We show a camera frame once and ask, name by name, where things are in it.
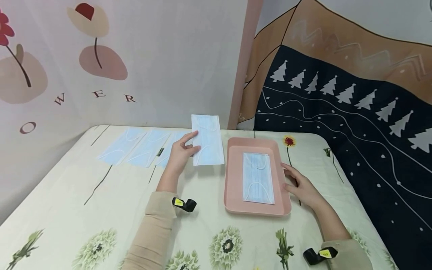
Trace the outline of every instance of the navy fabric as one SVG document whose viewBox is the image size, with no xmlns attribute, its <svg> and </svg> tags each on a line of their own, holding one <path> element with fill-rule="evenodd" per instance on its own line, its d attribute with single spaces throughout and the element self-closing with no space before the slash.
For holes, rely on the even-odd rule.
<svg viewBox="0 0 432 270">
<path fill-rule="evenodd" d="M 284 61 L 284 81 L 274 82 L 270 76 Z M 296 79 L 303 70 L 304 78 Z M 308 93 L 305 89 L 317 72 L 316 91 Z M 324 95 L 320 90 L 335 76 L 334 95 Z M 280 78 L 280 72 L 274 77 Z M 301 88 L 292 88 L 292 79 L 295 85 L 302 81 Z M 337 96 L 353 83 L 352 98 L 345 93 L 340 102 Z M 355 105 L 374 89 L 371 109 L 358 109 Z M 376 112 L 395 100 L 388 122 L 378 120 Z M 411 111 L 401 137 L 390 134 L 390 126 Z M 285 46 L 268 72 L 254 126 L 255 130 L 322 136 L 400 269 L 432 266 L 432 147 L 425 148 L 423 143 L 414 149 L 408 140 L 431 128 L 432 106 L 411 92 L 392 83 L 355 77 Z M 420 136 L 432 143 L 429 134 Z"/>
</svg>

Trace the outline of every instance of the yellow label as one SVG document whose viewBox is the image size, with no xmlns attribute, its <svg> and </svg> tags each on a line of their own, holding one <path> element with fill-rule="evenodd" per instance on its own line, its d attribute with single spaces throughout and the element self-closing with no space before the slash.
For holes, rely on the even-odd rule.
<svg viewBox="0 0 432 270">
<path fill-rule="evenodd" d="M 175 202 L 174 202 L 174 205 L 175 205 L 175 206 L 180 206 L 180 207 L 181 207 L 181 206 L 183 206 L 183 201 L 180 200 L 180 199 L 177 199 L 177 198 L 176 198 L 176 199 L 175 199 Z"/>
<path fill-rule="evenodd" d="M 328 249 L 324 249 L 324 250 L 320 250 L 320 255 L 321 257 L 327 258 L 327 259 L 331 259 L 331 254 L 330 251 L 328 251 Z"/>
</svg>

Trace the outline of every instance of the floral tablecloth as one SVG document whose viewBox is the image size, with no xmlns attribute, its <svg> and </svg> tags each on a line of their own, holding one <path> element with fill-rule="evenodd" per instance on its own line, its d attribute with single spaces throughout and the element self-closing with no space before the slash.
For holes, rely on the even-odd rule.
<svg viewBox="0 0 432 270">
<path fill-rule="evenodd" d="M 157 158 L 149 168 L 125 162 L 111 166 L 96 158 L 126 129 L 90 128 L 0 226 L 2 269 L 121 268 L 163 172 L 155 166 Z M 222 130 L 225 158 L 230 137 L 275 140 L 282 161 L 313 182 L 374 269 L 396 269 L 324 139 L 308 133 Z M 302 256 L 308 248 L 319 250 L 323 241 L 309 207 L 292 196 L 292 211 L 283 218 L 230 214 L 223 204 L 224 183 L 225 165 L 188 162 L 178 193 L 198 205 L 176 220 L 167 269 L 327 269 L 326 263 L 308 266 Z M 285 260 L 287 253 L 294 255 Z"/>
</svg>

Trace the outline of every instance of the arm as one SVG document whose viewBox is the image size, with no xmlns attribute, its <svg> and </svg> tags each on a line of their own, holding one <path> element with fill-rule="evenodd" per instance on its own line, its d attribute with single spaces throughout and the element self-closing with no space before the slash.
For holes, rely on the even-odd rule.
<svg viewBox="0 0 432 270">
<path fill-rule="evenodd" d="M 372 270 L 372 264 L 360 244 L 351 238 L 331 205 L 321 196 L 314 185 L 293 167 L 282 163 L 285 176 L 298 182 L 298 187 L 286 184 L 285 189 L 309 205 L 315 212 L 321 227 L 324 243 L 322 248 L 333 247 L 338 251 L 329 259 L 331 269 Z"/>
<path fill-rule="evenodd" d="M 177 217 L 172 198 L 176 196 L 178 177 L 190 156 L 200 146 L 185 146 L 197 131 L 184 135 L 172 145 L 168 164 L 156 191 L 150 196 L 145 216 L 124 260 L 122 270 L 161 270 L 165 262 L 172 225 Z"/>
</svg>

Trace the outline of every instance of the white wavy line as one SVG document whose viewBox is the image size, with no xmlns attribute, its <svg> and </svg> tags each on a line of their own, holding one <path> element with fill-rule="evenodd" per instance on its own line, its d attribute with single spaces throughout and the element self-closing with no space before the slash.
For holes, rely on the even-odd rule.
<svg viewBox="0 0 432 270">
<path fill-rule="evenodd" d="M 276 89 L 273 89 L 273 88 L 270 88 L 270 87 L 267 87 L 267 86 L 263 86 L 263 87 L 264 87 L 264 88 L 267 88 L 267 89 L 270 89 L 270 90 L 273 90 L 273 91 L 276 91 L 276 92 L 295 95 L 295 96 L 298 96 L 299 98 L 303 98 L 303 99 L 307 99 L 307 100 L 321 100 L 321 101 L 324 101 L 324 102 L 330 104 L 331 106 L 333 106 L 335 109 L 337 109 L 337 110 L 339 110 L 339 111 L 342 111 L 342 112 L 347 113 L 347 114 L 355 114 L 355 115 L 358 115 L 358 116 L 363 117 L 364 119 L 366 119 L 367 121 L 369 121 L 369 122 L 370 122 L 370 123 L 371 123 L 371 124 L 372 124 L 372 125 L 373 125 L 377 130 L 378 130 L 378 132 L 383 136 L 384 140 L 386 140 L 386 142 L 387 142 L 389 145 L 391 145 L 393 148 L 395 148 L 397 151 L 401 152 L 402 154 L 406 155 L 406 156 L 407 156 L 408 158 L 410 158 L 412 161 L 414 161 L 414 162 L 417 163 L 418 165 L 422 166 L 423 169 L 427 170 L 428 172 L 430 172 L 430 173 L 432 174 L 432 171 L 431 171 L 430 169 L 428 169 L 426 166 L 424 166 L 423 164 L 421 164 L 420 162 L 418 162 L 417 160 L 415 160 L 414 158 L 412 158 L 410 155 L 406 154 L 404 151 L 400 150 L 399 148 L 397 148 L 396 146 L 394 146 L 393 144 L 391 144 L 390 141 L 387 139 L 387 137 L 386 137 L 386 136 L 381 132 L 381 130 L 380 130 L 380 129 L 379 129 L 379 128 L 378 128 L 378 127 L 377 127 L 377 126 L 372 122 L 372 121 L 370 121 L 366 116 L 363 116 L 363 115 L 358 114 L 358 113 L 356 113 L 356 112 L 348 112 L 348 111 L 341 110 L 341 109 L 339 109 L 338 107 L 336 107 L 335 105 L 333 105 L 331 102 L 328 102 L 328 101 L 325 100 L 325 99 L 320 99 L 320 98 L 304 98 L 304 97 L 302 97 L 302 96 L 300 96 L 300 95 L 297 95 L 297 94 L 294 94 L 294 93 L 291 93 L 291 92 L 279 91 L 279 90 L 276 90 Z"/>
<path fill-rule="evenodd" d="M 294 31 L 293 31 L 294 33 L 294 35 L 293 35 L 293 37 L 295 37 L 295 35 L 298 33 L 298 32 L 300 32 L 300 38 L 301 38 L 301 41 L 302 41 L 302 43 L 304 43 L 305 41 L 307 41 L 310 37 L 312 37 L 316 32 L 320 32 L 320 34 L 321 34 L 321 40 L 322 40 L 322 43 L 326 43 L 329 39 L 330 39 L 330 37 L 331 37 L 331 35 L 329 35 L 328 37 L 327 37 L 327 39 L 323 39 L 323 32 L 322 32 L 322 29 L 321 29 L 321 27 L 318 27 L 317 29 L 315 29 L 313 32 L 311 32 L 309 35 L 307 34 L 307 22 L 306 22 L 306 20 L 301 20 L 301 21 L 298 21 L 298 22 L 296 22 L 295 24 L 294 24 Z M 340 41 L 339 41 L 339 38 L 337 37 L 337 35 L 335 34 L 335 33 L 333 33 L 333 35 L 336 37 L 336 41 L 337 41 L 337 45 L 338 45 L 338 49 L 335 51 L 335 52 L 338 52 L 338 51 L 342 51 L 345 47 L 349 47 L 349 46 L 357 46 L 358 48 L 359 48 L 359 53 L 360 53 L 360 60 L 367 60 L 367 59 L 369 59 L 369 58 L 374 58 L 375 56 L 377 56 L 377 55 L 379 55 L 379 54 L 384 54 L 385 56 L 386 56 L 386 60 L 387 60 L 387 63 L 388 63 L 388 65 L 389 66 L 391 66 L 391 67 L 397 67 L 397 66 L 399 66 L 400 64 L 403 64 L 406 60 L 409 60 L 409 59 L 411 59 L 411 58 L 414 58 L 414 57 L 419 57 L 419 64 L 420 64 L 420 67 L 421 67 L 421 75 L 422 76 L 426 76 L 427 75 L 427 73 L 426 73 L 426 71 L 425 71 L 425 67 L 424 67 L 424 64 L 423 64 L 423 59 L 422 59 L 422 55 L 421 54 L 416 54 L 416 55 L 411 55 L 411 56 L 409 56 L 409 57 L 406 57 L 406 58 L 404 58 L 404 59 L 402 59 L 402 60 L 400 60 L 400 61 L 398 61 L 398 62 L 396 62 L 396 63 L 394 63 L 394 64 L 392 64 L 392 62 L 391 62 L 391 57 L 390 57 L 390 53 L 389 53 L 389 51 L 387 51 L 387 50 L 383 50 L 383 51 L 380 51 L 380 52 L 378 52 L 378 53 L 375 53 L 375 54 L 371 54 L 371 55 L 369 55 L 369 56 L 366 56 L 366 57 L 364 57 L 363 56 L 363 52 L 362 52 L 362 47 L 361 47 L 361 45 L 360 45 L 360 43 L 358 43 L 358 42 L 353 42 L 353 43 L 349 43 L 349 44 L 346 44 L 346 45 L 341 45 L 340 44 Z"/>
<path fill-rule="evenodd" d="M 266 105 L 267 105 L 267 107 L 268 107 L 269 109 L 274 109 L 274 108 L 280 107 L 280 106 L 282 106 L 282 105 L 284 105 L 284 104 L 286 104 L 286 103 L 288 103 L 288 102 L 290 102 L 290 101 L 296 101 L 296 102 L 300 103 L 300 105 L 302 105 L 302 107 L 303 107 L 303 112 L 302 112 L 302 114 L 303 114 L 303 118 L 304 118 L 304 119 L 313 119 L 313 118 L 315 118 L 315 117 L 317 117 L 317 116 L 320 116 L 320 115 L 337 115 L 337 116 L 340 116 L 340 117 L 345 121 L 346 126 L 349 128 L 349 130 L 351 131 L 351 134 L 352 134 L 355 138 L 357 138 L 357 139 L 359 139 L 359 140 L 362 140 L 362 141 L 365 141 L 365 142 L 381 144 L 381 145 L 382 145 L 382 146 L 387 150 L 387 152 L 388 152 L 388 154 L 390 155 L 390 158 L 391 158 L 391 167 L 392 167 L 392 169 L 393 169 L 393 176 L 394 176 L 394 179 L 396 180 L 396 184 L 397 184 L 397 185 L 401 186 L 403 189 L 405 189 L 406 191 L 408 191 L 408 192 L 410 192 L 410 193 L 412 193 L 412 194 L 414 194 L 414 195 L 416 195 L 416 196 L 419 196 L 419 197 L 422 197 L 422 198 L 425 198 L 425 199 L 432 200 L 432 197 L 427 197 L 427 196 L 423 196 L 423 195 L 417 194 L 417 193 L 415 193 L 415 192 L 413 192 L 413 191 L 407 189 L 406 187 L 404 187 L 404 186 L 402 185 L 402 183 L 399 181 L 399 179 L 397 178 L 397 176 L 396 176 L 396 172 L 395 172 L 395 169 L 394 169 L 394 159 L 393 159 L 393 155 L 391 154 L 390 150 L 389 150 L 389 149 L 388 149 L 388 148 L 387 148 L 383 143 L 381 143 L 381 142 L 372 141 L 372 140 L 366 140 L 366 139 L 363 139 L 363 138 L 361 138 L 361 137 L 357 137 L 357 136 L 354 134 L 354 132 L 353 132 L 353 130 L 351 129 L 351 127 L 349 126 L 349 124 L 348 124 L 348 122 L 346 121 L 346 119 L 345 119 L 342 115 L 339 115 L 339 114 L 317 114 L 317 115 L 315 115 L 315 116 L 313 116 L 313 117 L 311 117 L 311 118 L 308 118 L 308 117 L 305 116 L 305 113 L 304 113 L 305 107 L 303 106 L 303 104 L 302 104 L 300 101 L 295 100 L 295 99 L 289 100 L 289 101 L 287 101 L 287 102 L 284 102 L 284 103 L 280 104 L 279 106 L 276 106 L 276 107 L 272 107 L 272 108 L 271 108 L 271 107 L 268 105 L 268 103 L 267 103 L 267 101 L 266 101 L 266 99 L 265 99 L 264 90 L 263 90 L 262 93 L 263 93 L 263 96 L 264 96 L 264 101 L 265 101 L 265 103 L 266 103 Z"/>
<path fill-rule="evenodd" d="M 432 227 L 431 226 L 429 226 L 429 224 L 419 215 L 419 214 L 417 214 L 417 212 L 402 198 L 402 196 L 401 195 L 399 195 L 399 193 L 395 190 L 395 188 L 394 187 L 392 187 L 375 169 L 373 169 L 372 167 L 371 167 L 371 165 L 368 163 L 368 161 L 366 160 L 366 158 L 361 154 L 361 152 L 359 151 L 359 149 L 355 146 L 355 144 L 353 144 L 352 142 L 351 142 L 351 140 L 348 138 L 348 136 L 345 134 L 345 133 L 343 133 L 342 131 L 338 131 L 338 130 L 332 130 L 331 128 L 329 128 L 326 124 L 324 124 L 323 122 L 321 122 L 321 121 L 317 121 L 317 120 L 311 120 L 311 121 L 305 121 L 305 120 L 300 120 L 300 119 L 298 119 L 298 118 L 296 118 L 296 117 L 293 117 L 293 116 L 287 116 L 287 115 L 280 115 L 280 114 L 275 114 L 275 113 L 272 113 L 272 112 L 265 112 L 265 113 L 263 113 L 263 112 L 257 112 L 256 114 L 273 114 L 273 115 L 277 115 L 277 116 L 281 116 L 281 117 L 289 117 L 289 118 L 294 118 L 294 119 L 297 119 L 297 120 L 299 120 L 299 121 L 302 121 L 302 122 L 318 122 L 318 123 L 321 123 L 322 125 L 324 125 L 326 128 L 328 128 L 329 130 L 331 130 L 331 131 L 333 131 L 333 132 L 338 132 L 338 133 L 342 133 L 345 137 L 346 137 L 346 139 L 354 146 L 354 148 L 359 152 L 359 154 L 362 156 L 362 158 L 364 159 L 364 161 L 369 165 L 369 167 L 398 195 L 398 197 L 403 201 L 403 203 L 409 208 L 409 209 L 411 209 L 411 211 L 421 220 L 421 221 L 423 221 L 423 223 L 425 223 L 426 224 L 426 226 L 428 226 L 428 228 L 432 231 Z"/>
</svg>

